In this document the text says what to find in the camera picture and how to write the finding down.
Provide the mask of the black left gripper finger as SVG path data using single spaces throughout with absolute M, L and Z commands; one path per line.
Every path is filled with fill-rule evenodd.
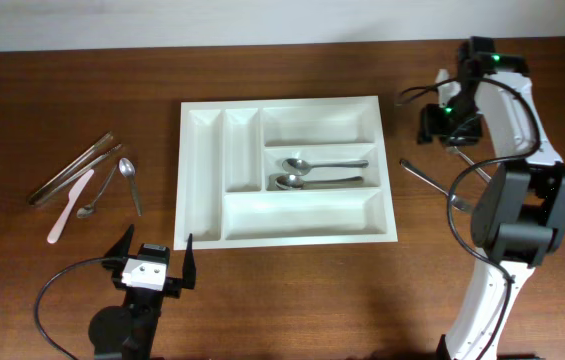
M 183 289 L 194 290 L 196 286 L 196 264 L 193 252 L 193 234 L 190 233 L 187 242 L 185 255 L 182 265 L 182 285 Z
M 131 224 L 123 236 L 105 253 L 106 258 L 126 258 L 133 239 L 135 225 Z

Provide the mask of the steel fork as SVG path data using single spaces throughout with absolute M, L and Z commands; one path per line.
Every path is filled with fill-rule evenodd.
M 446 151 L 450 154 L 456 155 L 461 158 L 464 162 L 466 162 L 469 166 L 473 166 L 475 162 L 471 160 L 465 153 L 463 153 L 458 147 L 452 146 L 447 147 Z M 491 176 L 486 173 L 482 168 L 475 169 L 475 172 L 483 179 L 485 183 L 489 183 L 491 180 Z
M 468 201 L 459 197 L 458 195 L 450 195 L 449 190 L 446 187 L 444 187 L 439 182 L 437 182 L 436 180 L 434 180 L 433 178 L 429 177 L 424 172 L 416 168 L 408 160 L 401 159 L 399 161 L 399 164 L 402 166 L 403 169 L 405 169 L 412 175 L 416 176 L 420 180 L 424 181 L 428 185 L 432 186 L 433 188 L 444 194 L 446 198 L 451 201 L 451 205 L 455 209 L 467 214 L 471 214 L 473 212 L 473 206 Z

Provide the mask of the small thin steel teaspoon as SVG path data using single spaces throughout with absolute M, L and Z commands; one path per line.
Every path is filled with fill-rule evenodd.
M 81 207 L 77 210 L 76 216 L 77 216 L 78 219 L 88 218 L 96 212 L 97 202 L 102 197 L 103 193 L 106 191 L 108 185 L 110 184 L 112 178 L 115 175 L 116 170 L 117 170 L 117 166 L 114 165 L 111 168 L 111 170 L 109 171 L 107 177 L 105 178 L 104 182 L 100 186 L 98 193 L 92 199 L 92 201 L 90 203 L 88 203 L 87 205 L 85 205 L 85 206 L 83 206 L 83 207 Z

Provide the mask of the steel teaspoon patterned handle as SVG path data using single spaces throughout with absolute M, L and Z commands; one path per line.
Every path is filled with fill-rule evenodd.
M 143 214 L 143 209 L 141 205 L 138 187 L 135 181 L 135 175 L 136 175 L 135 167 L 128 158 L 121 158 L 118 162 L 118 169 L 129 183 L 131 197 L 133 199 L 136 212 L 139 216 L 141 216 Z

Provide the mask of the large steel tablespoon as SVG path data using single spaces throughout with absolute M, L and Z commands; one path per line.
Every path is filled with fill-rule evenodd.
M 367 168 L 368 160 L 356 160 L 335 163 L 312 164 L 299 158 L 287 158 L 282 161 L 282 168 L 291 175 L 304 176 L 317 168 Z

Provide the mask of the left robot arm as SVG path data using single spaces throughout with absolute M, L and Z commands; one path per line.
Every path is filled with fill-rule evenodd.
M 129 253 L 135 227 L 106 253 L 103 268 L 111 272 L 114 287 L 125 292 L 123 303 L 98 311 L 89 324 L 88 336 L 96 359 L 149 359 L 163 301 L 178 299 L 184 289 L 196 285 L 193 237 L 186 240 L 182 276 L 168 275 L 170 249 L 144 243 Z

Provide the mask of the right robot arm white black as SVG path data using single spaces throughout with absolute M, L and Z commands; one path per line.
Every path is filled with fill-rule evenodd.
M 417 141 L 476 144 L 487 129 L 495 156 L 463 170 L 449 188 L 485 166 L 496 171 L 470 211 L 476 260 L 460 312 L 440 338 L 440 359 L 494 359 L 502 330 L 525 282 L 565 235 L 565 163 L 546 136 L 533 105 L 530 70 L 519 55 L 473 36 L 458 49 L 457 74 L 440 70 L 428 91 L 435 104 L 421 112 Z

